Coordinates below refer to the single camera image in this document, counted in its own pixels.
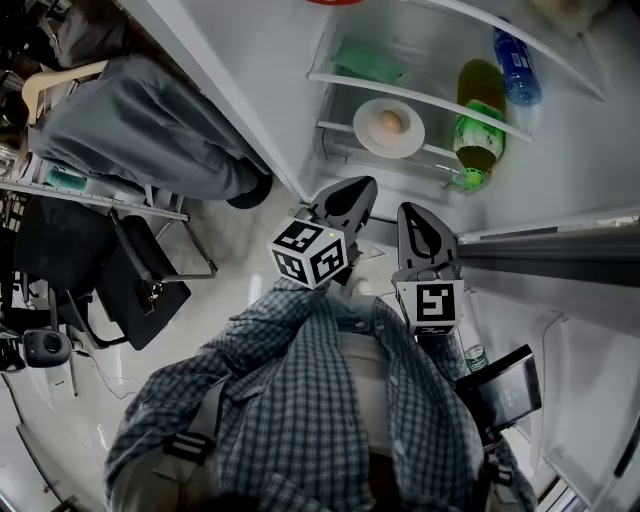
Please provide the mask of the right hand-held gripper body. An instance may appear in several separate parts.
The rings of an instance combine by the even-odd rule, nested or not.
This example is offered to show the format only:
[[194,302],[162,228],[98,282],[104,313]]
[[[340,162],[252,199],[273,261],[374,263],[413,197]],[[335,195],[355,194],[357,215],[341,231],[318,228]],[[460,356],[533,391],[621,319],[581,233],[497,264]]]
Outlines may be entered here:
[[400,261],[392,283],[410,335],[449,335],[459,325],[464,280],[458,260],[440,265]]

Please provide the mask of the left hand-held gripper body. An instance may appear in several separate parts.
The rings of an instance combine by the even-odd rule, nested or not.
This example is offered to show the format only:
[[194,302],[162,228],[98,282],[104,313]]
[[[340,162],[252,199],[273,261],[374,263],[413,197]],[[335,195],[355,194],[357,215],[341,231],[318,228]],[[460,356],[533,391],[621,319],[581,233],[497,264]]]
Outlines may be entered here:
[[271,235],[271,258],[279,275],[309,289],[334,281],[347,284],[360,252],[362,219],[351,214],[322,217],[300,207]]

